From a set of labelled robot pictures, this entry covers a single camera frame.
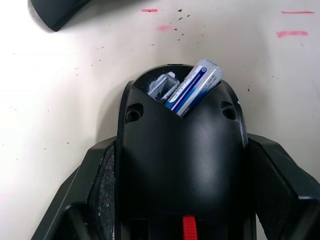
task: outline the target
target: black plastic housing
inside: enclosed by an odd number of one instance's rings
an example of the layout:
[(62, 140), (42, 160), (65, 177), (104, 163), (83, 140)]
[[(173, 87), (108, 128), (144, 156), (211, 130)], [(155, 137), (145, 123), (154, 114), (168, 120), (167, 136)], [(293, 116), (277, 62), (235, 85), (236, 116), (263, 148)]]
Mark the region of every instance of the black plastic housing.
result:
[(31, 0), (34, 10), (53, 31), (63, 25), (90, 0)]
[[(182, 234), (159, 219), (171, 219), (179, 226), (183, 216), (193, 215), (203, 233), (209, 234), (218, 224), (225, 228), (226, 238), (232, 235), (228, 224), (243, 231), (246, 219), (254, 215), (244, 151), (248, 137), (232, 88), (222, 80), (184, 119), (147, 95), (150, 81), (161, 74), (173, 71), (183, 80), (191, 69), (188, 65), (154, 68), (128, 83), (122, 97), (116, 217), (120, 222), (148, 221), (151, 240), (160, 239), (153, 237), (159, 235), (157, 229), (168, 240)], [(255, 233), (250, 234), (248, 238), (233, 231), (238, 240), (253, 239)]]
[(278, 143), (247, 136), (226, 82), (185, 119), (146, 94), (191, 68), (157, 67), (126, 86), (117, 138), (88, 150), (32, 240), (111, 240), (114, 224), (116, 240), (176, 240), (185, 215), (199, 240), (255, 240), (255, 212), (268, 240), (320, 239), (319, 183)]

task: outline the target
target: white surface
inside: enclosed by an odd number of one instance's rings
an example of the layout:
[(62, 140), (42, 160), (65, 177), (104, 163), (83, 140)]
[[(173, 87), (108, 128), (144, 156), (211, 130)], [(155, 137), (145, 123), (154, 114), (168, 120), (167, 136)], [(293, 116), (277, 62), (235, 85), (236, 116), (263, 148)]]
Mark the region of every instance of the white surface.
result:
[[(32, 237), (87, 149), (116, 135), (126, 83), (167, 63), (217, 63), (248, 132), (282, 144), (320, 181), (319, 1), (115, 2), (89, 3), (59, 32), (41, 27), (26, 0), (2, 3), (1, 240)], [(169, 23), (177, 31), (156, 29)], [(277, 38), (296, 30), (309, 36)]]

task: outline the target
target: black plastic part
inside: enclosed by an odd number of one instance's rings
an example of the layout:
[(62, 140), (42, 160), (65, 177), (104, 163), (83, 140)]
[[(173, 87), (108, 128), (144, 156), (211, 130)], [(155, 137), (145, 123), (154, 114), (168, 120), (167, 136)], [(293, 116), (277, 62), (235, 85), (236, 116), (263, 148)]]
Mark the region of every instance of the black plastic part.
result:
[[(172, 71), (183, 80), (191, 69), (157, 67), (125, 88), (115, 166), (116, 239), (125, 239), (119, 226), (126, 229), (126, 223), (137, 219), (148, 221), (150, 240), (161, 239), (154, 234), (157, 229), (168, 240), (182, 234), (158, 219), (178, 224), (182, 216), (193, 215), (207, 226), (228, 229), (235, 223), (242, 231), (247, 218), (255, 220), (246, 177), (247, 132), (232, 88), (221, 81), (185, 119), (147, 95), (150, 83), (163, 73)], [(128, 118), (141, 109), (141, 117)], [(239, 233), (238, 239), (254, 239), (251, 230), (245, 237)], [(227, 239), (227, 232), (221, 239)]]
[(320, 239), (320, 185), (274, 141), (249, 134), (256, 213), (268, 240)]
[(31, 0), (34, 10), (53, 31), (63, 25), (90, 0)]
[(320, 239), (319, 183), (278, 143), (252, 134), (248, 142), (226, 82), (185, 119), (146, 94), (161, 74), (181, 81), (191, 68), (166, 65), (128, 83), (117, 140), (88, 150), (32, 240), (109, 240), (114, 155), (115, 240), (182, 239), (184, 215), (196, 216), (199, 240), (256, 240), (254, 206), (268, 240)]
[[(96, 180), (101, 163), (104, 159), (106, 149), (116, 140), (116, 137), (101, 141), (91, 147), (84, 157), (82, 164), (76, 171), (61, 185), (55, 197), (53, 198), (50, 207), (45, 213), (39, 227), (35, 231), (32, 240), (51, 240), (57, 239), (57, 236), (62, 236), (61, 231), (66, 233), (64, 225), (81, 225), (75, 226), (75, 235), (79, 235), (84, 228), (90, 229), (89, 239), (96, 239), (97, 233), (95, 226), (90, 218), (90, 210), (86, 205), (88, 198)], [(74, 216), (81, 215), (82, 220), (74, 221)], [(67, 234), (61, 240), (68, 240)], [(77, 240), (85, 240), (85, 235)]]

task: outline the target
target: gray foam padding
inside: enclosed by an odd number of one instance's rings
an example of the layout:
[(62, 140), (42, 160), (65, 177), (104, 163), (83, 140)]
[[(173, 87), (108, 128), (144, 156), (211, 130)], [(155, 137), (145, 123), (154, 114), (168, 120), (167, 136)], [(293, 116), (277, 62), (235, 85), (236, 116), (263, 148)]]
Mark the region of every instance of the gray foam padding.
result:
[(89, 203), (101, 240), (111, 240), (115, 224), (115, 143), (105, 152)]

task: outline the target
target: battery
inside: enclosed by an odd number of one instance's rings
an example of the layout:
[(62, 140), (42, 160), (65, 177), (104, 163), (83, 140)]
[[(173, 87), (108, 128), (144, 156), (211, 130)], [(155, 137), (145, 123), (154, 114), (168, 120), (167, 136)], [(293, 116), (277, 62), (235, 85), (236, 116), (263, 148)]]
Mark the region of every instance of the battery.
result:
[(164, 105), (185, 117), (219, 83), (221, 68), (208, 59), (201, 59), (185, 77)]

